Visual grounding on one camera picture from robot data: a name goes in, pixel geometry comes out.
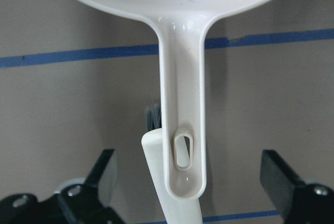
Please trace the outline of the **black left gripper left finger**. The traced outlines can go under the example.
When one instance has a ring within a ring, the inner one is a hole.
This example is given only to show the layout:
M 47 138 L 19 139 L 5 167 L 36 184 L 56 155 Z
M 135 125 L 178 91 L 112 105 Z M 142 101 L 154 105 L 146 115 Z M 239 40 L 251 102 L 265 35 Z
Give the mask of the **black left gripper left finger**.
M 71 183 L 44 201 L 29 193 L 1 199 L 1 223 L 123 223 L 110 207 L 116 153 L 105 149 L 82 183 Z

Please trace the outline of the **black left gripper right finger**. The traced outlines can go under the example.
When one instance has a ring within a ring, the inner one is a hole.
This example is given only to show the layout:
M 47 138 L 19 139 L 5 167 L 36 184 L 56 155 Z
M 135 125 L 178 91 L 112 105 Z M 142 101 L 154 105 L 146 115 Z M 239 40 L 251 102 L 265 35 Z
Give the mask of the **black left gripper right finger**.
M 304 181 L 275 150 L 261 153 L 260 183 L 283 223 L 333 223 L 333 189 Z

